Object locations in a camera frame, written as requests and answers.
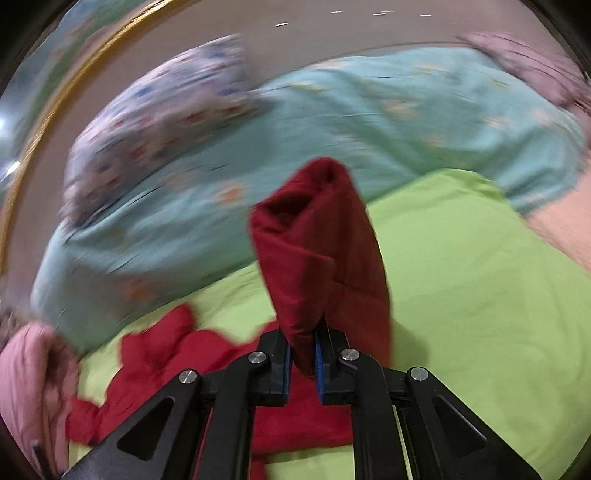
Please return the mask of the teal floral quilt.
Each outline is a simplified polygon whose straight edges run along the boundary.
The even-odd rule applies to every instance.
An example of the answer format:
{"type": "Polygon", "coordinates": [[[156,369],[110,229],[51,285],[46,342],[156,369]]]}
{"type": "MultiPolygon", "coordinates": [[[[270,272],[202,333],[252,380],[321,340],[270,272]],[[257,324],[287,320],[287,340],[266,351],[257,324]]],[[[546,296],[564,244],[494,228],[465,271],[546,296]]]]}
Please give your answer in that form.
{"type": "Polygon", "coordinates": [[[458,168],[492,180],[527,213],[575,186],[587,146],[573,114],[469,48],[333,59],[256,91],[262,110],[83,227],[62,218],[31,306],[76,350],[252,262],[250,208],[315,158],[344,164],[368,201],[458,168]]]}

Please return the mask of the red puffer jacket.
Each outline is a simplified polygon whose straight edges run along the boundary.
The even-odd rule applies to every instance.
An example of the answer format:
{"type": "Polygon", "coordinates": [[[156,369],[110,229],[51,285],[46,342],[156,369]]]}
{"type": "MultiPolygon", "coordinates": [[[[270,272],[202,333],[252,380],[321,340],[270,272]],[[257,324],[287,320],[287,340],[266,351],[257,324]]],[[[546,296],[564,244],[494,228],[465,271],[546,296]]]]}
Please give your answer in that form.
{"type": "MultiPolygon", "coordinates": [[[[256,204],[249,230],[276,312],[273,327],[286,336],[294,358],[287,405],[262,407],[254,416],[250,474],[263,479],[276,454],[351,443],[349,409],[318,401],[312,332],[325,321],[344,332],[352,347],[389,365],[391,301],[366,207],[334,159],[309,162],[256,204]]],[[[180,371],[211,373],[253,350],[252,344],[199,330],[194,321],[190,306],[181,304],[147,330],[125,335],[122,365],[104,403],[74,398],[67,438],[95,446],[180,371]]]]}

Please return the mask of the lime green bed sheet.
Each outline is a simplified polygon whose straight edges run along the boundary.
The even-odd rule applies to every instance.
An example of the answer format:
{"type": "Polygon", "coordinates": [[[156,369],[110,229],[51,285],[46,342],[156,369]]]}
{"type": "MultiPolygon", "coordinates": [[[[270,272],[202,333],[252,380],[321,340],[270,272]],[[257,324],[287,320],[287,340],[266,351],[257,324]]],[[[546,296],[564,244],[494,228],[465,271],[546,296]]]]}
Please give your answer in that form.
{"type": "Polygon", "coordinates": [[[394,367],[434,373],[545,479],[590,456],[590,276],[475,173],[370,203],[394,367]]]}

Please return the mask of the gold picture frame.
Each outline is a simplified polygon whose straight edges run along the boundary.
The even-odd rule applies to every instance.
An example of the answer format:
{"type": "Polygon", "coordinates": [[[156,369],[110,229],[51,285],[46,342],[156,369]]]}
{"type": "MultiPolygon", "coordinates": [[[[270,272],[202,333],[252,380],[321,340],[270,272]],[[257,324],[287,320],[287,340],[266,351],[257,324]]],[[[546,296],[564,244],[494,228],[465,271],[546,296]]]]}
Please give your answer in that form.
{"type": "Polygon", "coordinates": [[[79,93],[83,84],[91,73],[101,63],[113,58],[116,51],[125,42],[139,34],[144,28],[151,28],[174,11],[185,8],[190,1],[161,0],[150,1],[139,6],[123,19],[117,21],[113,27],[101,34],[91,45],[90,51],[82,56],[75,64],[66,78],[58,85],[55,93],[41,112],[40,117],[33,125],[23,153],[18,158],[19,165],[15,171],[14,180],[9,185],[4,197],[1,210],[1,275],[8,272],[8,250],[13,232],[14,217],[20,203],[21,190],[27,180],[29,171],[35,161],[37,151],[41,148],[44,137],[50,132],[52,124],[57,121],[73,97],[79,93]]]}

